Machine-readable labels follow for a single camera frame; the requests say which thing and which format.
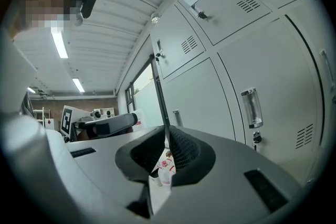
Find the brick wall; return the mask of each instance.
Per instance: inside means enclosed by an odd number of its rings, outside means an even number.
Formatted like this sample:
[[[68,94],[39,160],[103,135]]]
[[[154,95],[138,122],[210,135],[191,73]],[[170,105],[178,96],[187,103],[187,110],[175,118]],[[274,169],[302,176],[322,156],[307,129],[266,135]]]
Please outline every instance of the brick wall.
[[[118,102],[116,98],[106,99],[83,99],[83,100],[31,100],[34,109],[50,109],[50,117],[57,120],[60,126],[63,107],[65,105],[74,108],[92,111],[99,108],[114,108],[114,114],[119,115]]]

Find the locker vent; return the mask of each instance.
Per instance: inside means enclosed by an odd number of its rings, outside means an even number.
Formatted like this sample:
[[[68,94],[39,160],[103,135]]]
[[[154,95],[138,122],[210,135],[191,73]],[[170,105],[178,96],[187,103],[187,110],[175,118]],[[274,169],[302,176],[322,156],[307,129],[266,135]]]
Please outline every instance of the locker vent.
[[[242,0],[237,3],[239,7],[241,7],[247,13],[251,12],[255,8],[259,7],[259,3],[255,0]]]
[[[190,36],[186,41],[181,44],[181,46],[184,54],[187,54],[189,51],[197,47],[197,42],[193,36]]]
[[[313,135],[313,124],[310,124],[306,128],[300,130],[296,138],[296,149],[310,143],[312,140],[312,135]]]

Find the ceiling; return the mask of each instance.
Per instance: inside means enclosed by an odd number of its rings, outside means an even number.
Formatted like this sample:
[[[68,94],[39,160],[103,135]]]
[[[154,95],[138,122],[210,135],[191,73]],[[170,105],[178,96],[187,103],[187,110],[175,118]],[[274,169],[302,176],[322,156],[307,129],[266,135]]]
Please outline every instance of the ceiling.
[[[112,94],[141,31],[163,1],[97,0],[80,27],[63,32],[68,59],[59,58],[50,28],[20,34],[14,44],[38,69],[32,87],[76,96],[71,78],[79,78],[86,94]]]

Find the person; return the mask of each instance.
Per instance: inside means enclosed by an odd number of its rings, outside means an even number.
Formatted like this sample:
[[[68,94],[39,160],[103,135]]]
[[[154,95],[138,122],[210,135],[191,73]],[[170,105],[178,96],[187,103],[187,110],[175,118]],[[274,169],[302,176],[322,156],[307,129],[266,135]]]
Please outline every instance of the person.
[[[13,0],[3,30],[13,42],[17,35],[54,21],[67,21],[80,7],[80,0]],[[34,117],[28,90],[23,98],[21,114]]]

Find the lock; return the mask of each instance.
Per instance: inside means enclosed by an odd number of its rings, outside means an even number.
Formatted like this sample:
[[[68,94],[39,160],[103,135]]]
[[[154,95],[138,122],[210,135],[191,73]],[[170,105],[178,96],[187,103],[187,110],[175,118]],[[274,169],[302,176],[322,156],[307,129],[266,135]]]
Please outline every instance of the lock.
[[[253,133],[253,142],[255,144],[259,144],[261,142],[262,138],[261,138],[261,135],[260,135],[260,132],[254,132]]]

